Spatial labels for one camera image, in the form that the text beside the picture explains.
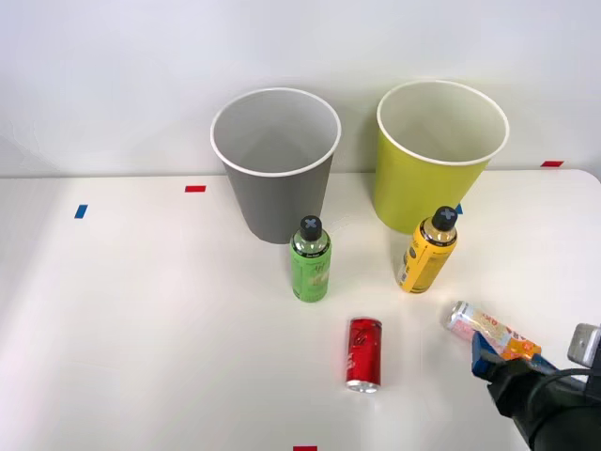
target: red soda can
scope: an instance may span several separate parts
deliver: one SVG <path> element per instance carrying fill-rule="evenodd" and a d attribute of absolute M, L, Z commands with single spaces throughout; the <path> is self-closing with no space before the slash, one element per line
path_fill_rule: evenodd
<path fill-rule="evenodd" d="M 374 393 L 379 388 L 382 323 L 373 318 L 350 321 L 347 354 L 347 388 Z"/>

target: green plastic bottle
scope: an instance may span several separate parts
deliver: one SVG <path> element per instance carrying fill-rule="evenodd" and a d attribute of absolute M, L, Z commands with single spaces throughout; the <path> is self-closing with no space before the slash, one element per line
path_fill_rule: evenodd
<path fill-rule="evenodd" d="M 290 240 L 292 290 L 297 298 L 315 303 L 328 292 L 331 240 L 317 216 L 305 216 Z"/>

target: black cable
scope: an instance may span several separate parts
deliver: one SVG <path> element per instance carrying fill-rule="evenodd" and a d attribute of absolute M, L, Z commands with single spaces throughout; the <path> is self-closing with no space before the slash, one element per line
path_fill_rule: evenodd
<path fill-rule="evenodd" d="M 533 386 L 532 390 L 530 391 L 530 394 L 528 395 L 528 399 L 526 401 L 526 412 L 528 413 L 529 417 L 532 417 L 532 403 L 534 402 L 536 395 L 538 395 L 538 393 L 550 383 L 558 379 L 567 378 L 568 376 L 591 376 L 598 378 L 601 377 L 601 373 L 595 373 L 592 369 L 589 368 L 570 368 L 560 369 L 558 371 L 555 371 L 554 373 L 545 376 Z"/>

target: yellow paper cup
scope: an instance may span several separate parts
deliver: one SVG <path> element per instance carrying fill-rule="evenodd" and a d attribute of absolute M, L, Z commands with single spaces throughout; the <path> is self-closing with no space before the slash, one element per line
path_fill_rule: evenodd
<path fill-rule="evenodd" d="M 412 233 L 442 205 L 455 207 L 509 137 L 505 113 L 471 87 L 417 81 L 378 105 L 374 207 L 388 227 Z"/>

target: black bottle cap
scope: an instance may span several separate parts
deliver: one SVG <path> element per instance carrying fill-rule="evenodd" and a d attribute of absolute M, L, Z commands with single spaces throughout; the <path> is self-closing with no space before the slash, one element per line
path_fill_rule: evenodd
<path fill-rule="evenodd" d="M 300 221 L 300 235 L 304 240 L 319 240 L 321 238 L 321 230 L 321 221 L 317 216 L 305 216 Z"/>
<path fill-rule="evenodd" d="M 443 232 L 448 232 L 455 227 L 457 212 L 451 207 L 440 207 L 432 216 L 432 226 Z"/>

